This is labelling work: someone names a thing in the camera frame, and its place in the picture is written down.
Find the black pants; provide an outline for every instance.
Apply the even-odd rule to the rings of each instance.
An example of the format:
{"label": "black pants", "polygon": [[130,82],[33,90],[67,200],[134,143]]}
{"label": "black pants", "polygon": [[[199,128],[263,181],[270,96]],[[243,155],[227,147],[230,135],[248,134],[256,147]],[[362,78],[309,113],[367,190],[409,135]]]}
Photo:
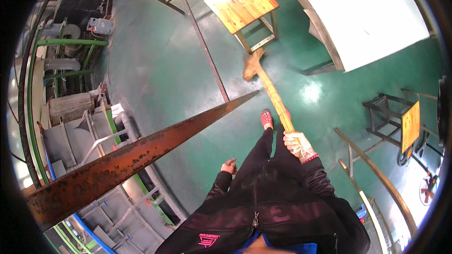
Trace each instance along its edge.
{"label": "black pants", "polygon": [[276,134],[276,150],[273,158],[270,158],[272,154],[273,143],[273,129],[268,128],[264,131],[262,136],[257,140],[256,145],[251,152],[246,156],[242,166],[237,172],[237,175],[230,184],[230,189],[238,189],[246,176],[256,170],[262,170],[263,166],[268,162],[272,162],[272,167],[296,178],[302,180],[300,160],[290,153],[287,147],[284,145],[284,128],[279,126],[278,133]]}

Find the green floor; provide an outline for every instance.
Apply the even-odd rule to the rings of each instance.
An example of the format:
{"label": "green floor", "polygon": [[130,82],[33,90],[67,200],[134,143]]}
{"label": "green floor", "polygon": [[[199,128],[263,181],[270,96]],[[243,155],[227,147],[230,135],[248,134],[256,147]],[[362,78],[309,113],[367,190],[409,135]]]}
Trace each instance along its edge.
{"label": "green floor", "polygon": [[[309,19],[297,0],[276,1],[280,39],[265,45],[262,65],[291,110],[295,129],[304,132],[319,153],[337,196],[358,208],[358,194],[337,164],[337,159],[346,159],[346,145],[333,128],[366,149],[377,139],[365,131],[369,120],[363,101],[381,92],[405,97],[400,91],[403,87],[436,95],[440,77],[437,42],[433,38],[420,41],[350,73],[306,77],[304,70],[326,64],[330,57],[324,45],[308,33]],[[204,0],[188,2],[229,97],[262,88],[257,79],[243,81],[245,50]],[[174,4],[184,9],[181,0]],[[114,0],[113,12],[113,44],[105,48],[96,82],[108,81],[112,102],[120,102],[134,117],[142,135],[223,103],[187,15],[155,0]],[[258,23],[245,31],[250,44],[267,35],[268,30]],[[263,92],[158,160],[170,188],[189,212],[204,200],[223,162],[236,157],[240,165],[246,157],[263,132],[259,113],[265,108],[276,116]],[[434,100],[421,100],[421,119],[427,127],[436,127]],[[436,145],[438,140],[431,137],[429,142]],[[414,161],[397,166],[396,153],[395,146],[385,144],[370,157],[392,180],[420,223],[426,207],[419,200],[418,188],[425,173]],[[427,151],[424,161],[436,170],[439,157]],[[396,239],[406,238],[403,217],[382,184],[361,161],[355,163],[354,173],[366,195],[376,198]]]}

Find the white table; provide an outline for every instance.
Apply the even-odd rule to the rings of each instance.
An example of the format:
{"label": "white table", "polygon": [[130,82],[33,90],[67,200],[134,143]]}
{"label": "white table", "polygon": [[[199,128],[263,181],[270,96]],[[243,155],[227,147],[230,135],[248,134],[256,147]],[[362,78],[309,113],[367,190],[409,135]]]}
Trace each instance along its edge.
{"label": "white table", "polygon": [[298,1],[337,70],[357,69],[429,37],[414,0]]}

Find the red slipper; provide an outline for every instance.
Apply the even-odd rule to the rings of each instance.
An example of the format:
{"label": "red slipper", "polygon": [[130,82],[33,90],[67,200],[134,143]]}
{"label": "red slipper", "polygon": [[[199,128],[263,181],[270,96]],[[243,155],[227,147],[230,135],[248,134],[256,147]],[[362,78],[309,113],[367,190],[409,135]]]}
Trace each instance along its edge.
{"label": "red slipper", "polygon": [[268,123],[272,124],[272,126],[273,126],[273,119],[272,119],[270,110],[264,109],[264,110],[262,110],[262,112],[260,112],[260,121],[262,123],[262,126],[264,126]]}

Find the zipper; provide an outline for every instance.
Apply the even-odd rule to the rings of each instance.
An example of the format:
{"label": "zipper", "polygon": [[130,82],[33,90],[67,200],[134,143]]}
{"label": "zipper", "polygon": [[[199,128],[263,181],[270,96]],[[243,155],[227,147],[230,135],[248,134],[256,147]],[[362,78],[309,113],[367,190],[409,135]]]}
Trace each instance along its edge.
{"label": "zipper", "polygon": [[257,212],[256,185],[257,185],[257,180],[253,184],[253,211],[254,211],[253,228],[257,228],[257,226],[259,225],[259,219],[258,219],[259,213]]}

